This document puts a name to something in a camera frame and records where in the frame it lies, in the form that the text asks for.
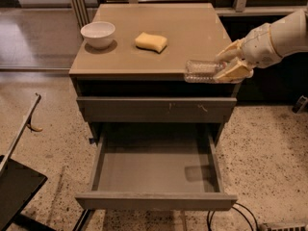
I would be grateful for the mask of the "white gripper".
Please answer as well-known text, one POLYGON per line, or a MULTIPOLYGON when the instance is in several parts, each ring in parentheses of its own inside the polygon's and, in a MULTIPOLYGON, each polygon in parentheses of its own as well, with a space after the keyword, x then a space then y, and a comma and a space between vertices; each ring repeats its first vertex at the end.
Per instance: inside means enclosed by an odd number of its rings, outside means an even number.
POLYGON ((251 30, 244 39, 233 41, 214 61, 221 62, 221 70, 214 75, 217 83, 239 83, 253 75, 252 65, 267 68, 280 63, 282 57, 273 46, 270 24, 265 23, 251 30))

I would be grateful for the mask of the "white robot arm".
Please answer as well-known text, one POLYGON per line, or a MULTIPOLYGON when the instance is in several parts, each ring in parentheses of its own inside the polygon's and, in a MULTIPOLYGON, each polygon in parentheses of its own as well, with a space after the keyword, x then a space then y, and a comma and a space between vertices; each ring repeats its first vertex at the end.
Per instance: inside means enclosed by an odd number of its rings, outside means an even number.
POLYGON ((237 83, 253 75, 255 67, 267 68, 285 57, 308 51, 308 14, 303 10, 291 13, 273 23, 265 23, 237 39, 215 57, 227 67, 217 73, 218 83, 237 83))

